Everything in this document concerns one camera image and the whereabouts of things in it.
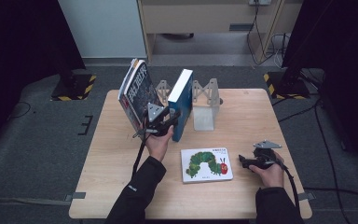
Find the yellow black hazard tape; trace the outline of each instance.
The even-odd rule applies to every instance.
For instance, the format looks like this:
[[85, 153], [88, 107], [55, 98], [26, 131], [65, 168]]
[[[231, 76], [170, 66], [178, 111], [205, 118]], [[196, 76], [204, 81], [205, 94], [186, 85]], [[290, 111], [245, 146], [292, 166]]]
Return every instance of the yellow black hazard tape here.
[[307, 99], [309, 98], [306, 94], [279, 94], [275, 91], [274, 85], [269, 77], [269, 74], [264, 74], [264, 80], [267, 83], [269, 94], [272, 99]]
[[77, 94], [77, 95], [69, 95], [69, 94], [64, 95], [63, 94], [63, 95], [58, 95], [58, 96], [55, 96], [55, 97], [51, 96], [51, 100], [52, 101], [71, 101], [71, 100], [84, 100], [84, 99], [86, 99], [90, 94], [90, 91], [92, 89], [92, 86], [94, 85], [94, 81], [95, 81], [96, 77], [97, 76], [94, 76], [94, 75], [89, 77], [89, 82], [83, 88], [84, 91], [82, 91], [82, 93]]

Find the dark curtain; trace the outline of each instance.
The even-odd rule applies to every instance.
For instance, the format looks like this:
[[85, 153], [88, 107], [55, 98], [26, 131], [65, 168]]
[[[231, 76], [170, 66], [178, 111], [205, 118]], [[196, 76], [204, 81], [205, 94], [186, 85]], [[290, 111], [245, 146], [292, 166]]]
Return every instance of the dark curtain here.
[[58, 63], [85, 68], [58, 1], [0, 0], [0, 129], [21, 90]]
[[304, 0], [283, 65], [325, 71], [324, 108], [358, 152], [358, 1]]

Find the hardcover book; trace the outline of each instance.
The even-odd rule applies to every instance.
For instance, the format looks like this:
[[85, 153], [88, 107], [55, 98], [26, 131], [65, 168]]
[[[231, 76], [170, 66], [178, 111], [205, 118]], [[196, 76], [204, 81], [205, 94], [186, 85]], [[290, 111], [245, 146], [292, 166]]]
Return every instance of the hardcover book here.
[[168, 97], [168, 107], [170, 116], [180, 111], [178, 124], [173, 129], [172, 140], [179, 142], [185, 129], [188, 117], [190, 116], [193, 105], [193, 71], [184, 69], [176, 81], [170, 96]]
[[233, 178], [225, 147], [182, 149], [184, 183], [224, 181]]
[[162, 105], [144, 60], [132, 60], [117, 98], [136, 132], [141, 130], [147, 104]]

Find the person's arm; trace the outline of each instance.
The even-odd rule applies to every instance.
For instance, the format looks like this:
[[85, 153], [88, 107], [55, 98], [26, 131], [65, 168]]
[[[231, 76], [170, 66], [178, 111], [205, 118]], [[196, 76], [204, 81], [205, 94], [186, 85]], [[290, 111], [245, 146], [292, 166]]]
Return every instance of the person's arm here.
[[[275, 152], [278, 160], [283, 158]], [[304, 220], [298, 213], [295, 205], [283, 188], [283, 169], [278, 164], [272, 164], [263, 170], [250, 165], [249, 169], [260, 175], [265, 189], [260, 189], [255, 195], [256, 222], [257, 224], [303, 224]]]
[[146, 146], [150, 156], [121, 191], [105, 224], [132, 224], [145, 218], [145, 209], [151, 203], [156, 187], [166, 172], [161, 162], [172, 135], [173, 127], [170, 127], [164, 136], [150, 135], [147, 138]]

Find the book cover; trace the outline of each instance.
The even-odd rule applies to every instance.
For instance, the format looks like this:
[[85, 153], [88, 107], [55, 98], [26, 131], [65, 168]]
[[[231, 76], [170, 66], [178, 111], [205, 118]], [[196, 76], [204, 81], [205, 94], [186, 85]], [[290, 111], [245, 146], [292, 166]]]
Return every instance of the book cover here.
[[162, 105], [144, 60], [132, 60], [118, 91], [118, 100], [136, 132], [141, 129], [147, 104]]
[[225, 147], [182, 149], [184, 183], [224, 181], [233, 178]]
[[173, 89], [168, 97], [168, 107], [170, 109], [170, 116], [179, 110], [180, 117], [178, 124], [173, 130], [172, 140], [179, 142], [185, 129], [188, 117], [190, 116], [193, 105], [193, 71], [184, 69], [176, 81]]

